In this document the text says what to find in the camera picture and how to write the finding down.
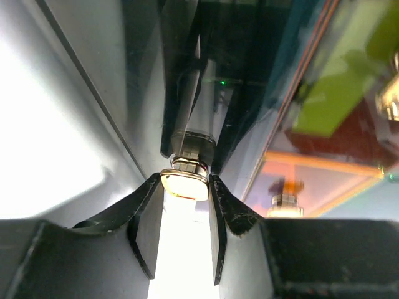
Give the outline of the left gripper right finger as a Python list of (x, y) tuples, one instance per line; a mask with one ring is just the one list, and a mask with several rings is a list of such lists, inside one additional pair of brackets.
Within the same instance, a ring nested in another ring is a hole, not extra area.
[(221, 298), (397, 298), (398, 223), (268, 219), (209, 178), (214, 284)]

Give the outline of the transparent bottom drawer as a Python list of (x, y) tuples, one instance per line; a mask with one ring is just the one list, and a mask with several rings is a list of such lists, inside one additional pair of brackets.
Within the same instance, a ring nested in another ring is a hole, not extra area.
[(38, 1), (139, 172), (254, 184), (322, 1)]

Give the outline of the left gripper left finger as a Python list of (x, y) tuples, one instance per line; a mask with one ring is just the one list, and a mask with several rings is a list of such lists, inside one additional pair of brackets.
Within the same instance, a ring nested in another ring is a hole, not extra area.
[(163, 210), (160, 175), (72, 228), (1, 221), (2, 298), (146, 298)]

